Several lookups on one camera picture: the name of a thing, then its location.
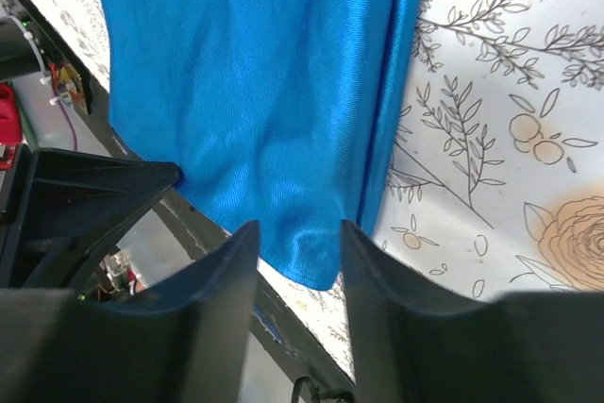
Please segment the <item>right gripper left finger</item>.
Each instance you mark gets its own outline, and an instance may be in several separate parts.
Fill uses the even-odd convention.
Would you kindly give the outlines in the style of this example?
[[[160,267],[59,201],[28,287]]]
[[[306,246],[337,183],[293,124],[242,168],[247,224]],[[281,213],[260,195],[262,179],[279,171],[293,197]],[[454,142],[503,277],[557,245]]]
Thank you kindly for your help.
[[[260,225],[122,303],[1,293],[5,402],[234,402],[257,289]]]

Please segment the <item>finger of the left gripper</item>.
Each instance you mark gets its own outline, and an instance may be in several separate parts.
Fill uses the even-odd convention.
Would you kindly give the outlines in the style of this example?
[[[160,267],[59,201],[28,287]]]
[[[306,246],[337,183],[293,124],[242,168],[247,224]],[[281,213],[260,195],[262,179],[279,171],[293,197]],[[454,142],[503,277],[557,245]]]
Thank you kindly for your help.
[[[2,287],[85,287],[179,178],[172,162],[17,147],[1,183]]]

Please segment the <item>blue satin napkin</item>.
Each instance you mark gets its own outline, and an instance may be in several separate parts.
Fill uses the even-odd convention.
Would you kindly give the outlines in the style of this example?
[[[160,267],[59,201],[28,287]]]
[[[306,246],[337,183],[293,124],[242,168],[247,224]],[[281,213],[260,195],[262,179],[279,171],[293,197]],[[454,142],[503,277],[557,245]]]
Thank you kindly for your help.
[[[100,0],[109,120],[228,231],[256,220],[261,257],[330,289],[340,223],[372,232],[419,0]]]

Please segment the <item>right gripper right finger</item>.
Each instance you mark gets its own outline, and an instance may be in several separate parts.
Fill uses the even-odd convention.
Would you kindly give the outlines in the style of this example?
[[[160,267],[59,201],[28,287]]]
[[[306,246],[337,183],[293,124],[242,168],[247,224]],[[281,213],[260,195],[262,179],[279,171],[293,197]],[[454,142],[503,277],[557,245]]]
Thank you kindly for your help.
[[[603,296],[455,294],[341,224],[359,402],[599,402]]]

